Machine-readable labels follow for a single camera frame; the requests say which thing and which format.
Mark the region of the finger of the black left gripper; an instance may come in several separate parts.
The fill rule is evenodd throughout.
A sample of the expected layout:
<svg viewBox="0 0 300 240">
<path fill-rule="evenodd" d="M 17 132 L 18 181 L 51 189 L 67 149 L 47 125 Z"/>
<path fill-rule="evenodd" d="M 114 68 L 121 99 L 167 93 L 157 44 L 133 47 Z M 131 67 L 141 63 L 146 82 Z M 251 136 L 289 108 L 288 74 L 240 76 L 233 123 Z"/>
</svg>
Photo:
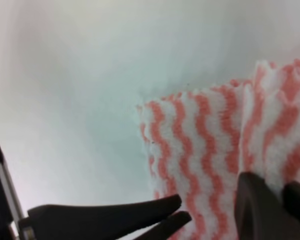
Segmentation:
<svg viewBox="0 0 300 240">
<path fill-rule="evenodd" d="M 159 223 L 181 206 L 178 195 L 121 205 L 43 205 L 29 211 L 38 240 L 116 240 Z"/>
<path fill-rule="evenodd" d="M 168 240 L 173 234 L 192 220 L 187 211 L 179 211 L 135 238 L 135 240 Z"/>
</svg>

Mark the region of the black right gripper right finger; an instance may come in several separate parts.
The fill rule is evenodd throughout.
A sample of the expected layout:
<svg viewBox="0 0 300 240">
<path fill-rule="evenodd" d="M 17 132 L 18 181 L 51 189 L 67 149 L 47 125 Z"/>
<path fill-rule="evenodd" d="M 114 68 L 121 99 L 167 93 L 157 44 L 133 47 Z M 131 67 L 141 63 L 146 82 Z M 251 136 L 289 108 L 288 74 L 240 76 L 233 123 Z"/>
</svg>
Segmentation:
<svg viewBox="0 0 300 240">
<path fill-rule="evenodd" d="M 300 183 L 292 181 L 282 191 L 285 210 L 300 222 Z"/>
</svg>

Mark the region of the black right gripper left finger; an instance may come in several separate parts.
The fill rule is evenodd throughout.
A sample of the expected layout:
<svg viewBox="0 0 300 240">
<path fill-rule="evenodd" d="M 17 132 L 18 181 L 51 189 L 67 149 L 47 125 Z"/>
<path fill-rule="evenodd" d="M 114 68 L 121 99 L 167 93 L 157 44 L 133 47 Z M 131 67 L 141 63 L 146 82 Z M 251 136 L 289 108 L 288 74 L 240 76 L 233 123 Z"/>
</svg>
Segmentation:
<svg viewBox="0 0 300 240">
<path fill-rule="evenodd" d="M 238 177 L 234 217 L 240 240 L 300 240 L 300 222 L 284 208 L 263 178 L 251 172 Z"/>
</svg>

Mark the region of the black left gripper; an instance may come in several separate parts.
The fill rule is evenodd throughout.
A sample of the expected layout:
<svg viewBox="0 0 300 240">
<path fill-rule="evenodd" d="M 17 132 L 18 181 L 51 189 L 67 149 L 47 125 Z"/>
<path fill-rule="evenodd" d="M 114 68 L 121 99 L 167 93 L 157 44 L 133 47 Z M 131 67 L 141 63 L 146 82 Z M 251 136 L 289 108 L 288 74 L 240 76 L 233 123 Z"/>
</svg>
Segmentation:
<svg viewBox="0 0 300 240">
<path fill-rule="evenodd" d="M 34 240 L 32 228 L 20 229 L 24 214 L 17 196 L 5 156 L 0 147 L 0 240 Z"/>
</svg>

